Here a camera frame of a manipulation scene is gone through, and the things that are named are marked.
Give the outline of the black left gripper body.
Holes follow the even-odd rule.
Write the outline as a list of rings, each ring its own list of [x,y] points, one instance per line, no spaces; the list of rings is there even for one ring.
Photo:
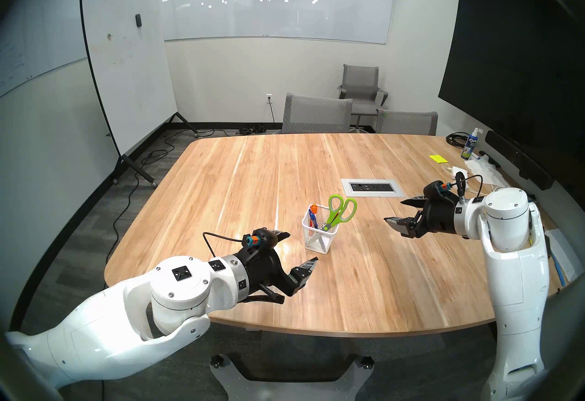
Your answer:
[[[250,251],[242,248],[235,257],[243,265],[247,275],[248,298],[283,298],[269,289],[275,286],[286,296],[292,297],[302,289],[302,284],[292,273],[285,274],[280,258],[274,249],[262,250],[255,248]]]

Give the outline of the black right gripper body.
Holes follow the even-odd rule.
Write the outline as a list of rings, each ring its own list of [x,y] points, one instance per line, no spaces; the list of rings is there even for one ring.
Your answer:
[[[412,232],[415,238],[421,238],[427,233],[457,234],[455,229],[455,210],[458,201],[425,199],[417,205],[421,207],[415,217]]]

